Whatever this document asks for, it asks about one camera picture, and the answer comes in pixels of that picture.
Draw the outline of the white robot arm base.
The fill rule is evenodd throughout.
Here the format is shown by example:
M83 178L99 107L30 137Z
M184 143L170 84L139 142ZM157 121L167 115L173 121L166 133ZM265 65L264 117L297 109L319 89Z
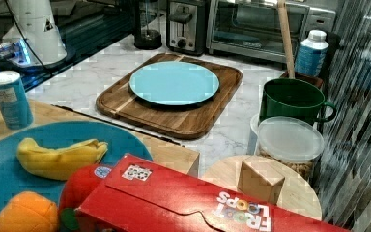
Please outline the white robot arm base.
M14 43L13 63L26 68L51 65L66 58L50 0L4 1L14 20L14 26L3 37L4 42Z

